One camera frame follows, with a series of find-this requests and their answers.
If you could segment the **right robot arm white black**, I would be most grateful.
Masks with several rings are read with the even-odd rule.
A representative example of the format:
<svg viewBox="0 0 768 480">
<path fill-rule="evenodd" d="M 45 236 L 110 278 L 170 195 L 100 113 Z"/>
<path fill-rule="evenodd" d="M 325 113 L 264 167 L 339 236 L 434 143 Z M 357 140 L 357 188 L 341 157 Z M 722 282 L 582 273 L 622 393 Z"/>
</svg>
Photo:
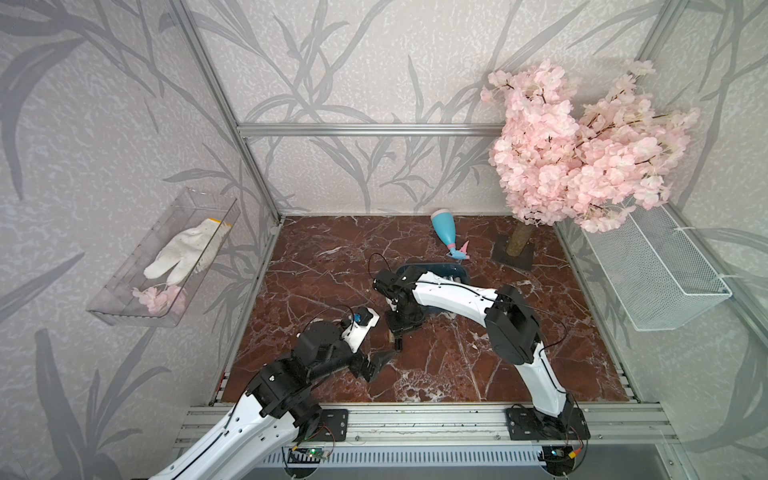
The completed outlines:
<svg viewBox="0 0 768 480">
<path fill-rule="evenodd" d="M 531 412 L 540 424 L 564 431 L 576 418 L 572 397 L 557 380 L 545 355 L 539 321 L 516 288 L 475 287 L 417 265 L 399 274 L 381 270 L 373 287 L 390 306 L 385 318 L 395 339 L 420 329 L 436 309 L 466 317 L 483 327 L 493 351 L 515 366 L 531 395 Z"/>
</svg>

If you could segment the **teal plastic storage box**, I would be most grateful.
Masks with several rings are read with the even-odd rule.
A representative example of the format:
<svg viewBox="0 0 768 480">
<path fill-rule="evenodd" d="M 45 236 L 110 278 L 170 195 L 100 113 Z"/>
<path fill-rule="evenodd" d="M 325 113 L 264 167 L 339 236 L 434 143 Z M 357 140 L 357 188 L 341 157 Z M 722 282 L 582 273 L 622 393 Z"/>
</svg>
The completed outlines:
<svg viewBox="0 0 768 480">
<path fill-rule="evenodd" d="M 427 262 L 427 263 L 408 263 L 401 265 L 395 274 L 401 276 L 409 267 L 417 267 L 433 274 L 465 285 L 471 284 L 471 278 L 468 271 L 458 263 L 451 262 Z"/>
</svg>

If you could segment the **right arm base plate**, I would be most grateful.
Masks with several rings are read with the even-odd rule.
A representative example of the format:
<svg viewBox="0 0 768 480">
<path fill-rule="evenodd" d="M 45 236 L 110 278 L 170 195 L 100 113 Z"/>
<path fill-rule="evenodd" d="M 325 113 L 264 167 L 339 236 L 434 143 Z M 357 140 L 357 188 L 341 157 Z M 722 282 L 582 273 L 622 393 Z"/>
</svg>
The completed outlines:
<svg viewBox="0 0 768 480">
<path fill-rule="evenodd" d="M 591 439 L 584 412 L 567 399 L 563 411 L 556 416 L 543 414 L 533 407 L 514 404 L 505 411 L 511 440 L 586 441 Z"/>
</svg>

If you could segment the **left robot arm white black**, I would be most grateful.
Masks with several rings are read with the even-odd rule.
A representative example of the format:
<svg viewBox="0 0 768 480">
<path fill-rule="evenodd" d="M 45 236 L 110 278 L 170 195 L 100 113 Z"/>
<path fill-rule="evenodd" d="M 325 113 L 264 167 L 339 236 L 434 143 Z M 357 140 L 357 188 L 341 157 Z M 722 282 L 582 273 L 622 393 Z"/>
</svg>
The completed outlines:
<svg viewBox="0 0 768 480">
<path fill-rule="evenodd" d="M 370 382 L 397 354 L 368 356 L 361 345 L 379 316 L 363 308 L 341 323 L 318 320 L 295 347 L 265 365 L 235 405 L 190 449 L 155 479 L 241 479 L 273 452 L 321 429 L 322 408 L 313 388 L 349 370 Z"/>
</svg>

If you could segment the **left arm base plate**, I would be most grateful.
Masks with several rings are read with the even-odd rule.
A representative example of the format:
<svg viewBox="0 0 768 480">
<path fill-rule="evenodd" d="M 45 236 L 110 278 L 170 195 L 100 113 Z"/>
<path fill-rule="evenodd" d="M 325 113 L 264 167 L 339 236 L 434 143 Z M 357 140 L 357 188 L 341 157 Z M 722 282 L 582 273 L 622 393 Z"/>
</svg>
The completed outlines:
<svg viewBox="0 0 768 480">
<path fill-rule="evenodd" d="M 343 442 L 348 427 L 348 409 L 321 409 L 300 428 L 298 439 L 302 442 Z"/>
</svg>

